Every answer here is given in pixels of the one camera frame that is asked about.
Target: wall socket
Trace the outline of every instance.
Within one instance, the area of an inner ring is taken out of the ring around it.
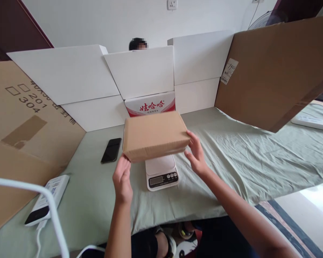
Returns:
[[[177,10],[177,0],[167,0],[168,10]]]

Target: wrinkled sheet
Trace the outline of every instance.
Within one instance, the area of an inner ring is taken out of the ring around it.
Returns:
[[[303,114],[323,118],[323,106],[310,104]],[[323,183],[323,131],[288,123],[270,133],[237,122],[216,108],[183,114],[199,136],[206,162],[250,204]],[[69,250],[108,239],[115,193],[116,163],[101,164],[107,142],[123,137],[124,126],[86,133],[65,174],[70,181],[58,208]],[[173,221],[225,215],[225,211],[181,154],[175,155],[180,182],[156,192],[146,186],[145,163],[133,164],[132,233]],[[0,229],[0,257],[34,257],[36,227],[25,227],[36,199]],[[41,257],[60,254],[51,221],[41,232]]]

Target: brown cardboard sheet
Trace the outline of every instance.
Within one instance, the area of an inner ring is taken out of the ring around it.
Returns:
[[[0,62],[0,177],[38,185],[67,166],[85,131],[13,62]],[[0,186],[0,227],[37,193]]]
[[[187,127],[177,111],[126,119],[123,153],[131,162],[179,153],[189,143]]]
[[[220,81],[215,107],[277,132],[323,92],[323,17],[238,32],[230,59],[238,63]]]

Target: label sticker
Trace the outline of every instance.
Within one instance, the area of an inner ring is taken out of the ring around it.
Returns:
[[[226,64],[226,67],[222,76],[220,77],[220,81],[222,81],[225,85],[227,85],[237,65],[238,65],[238,61],[230,58]]]

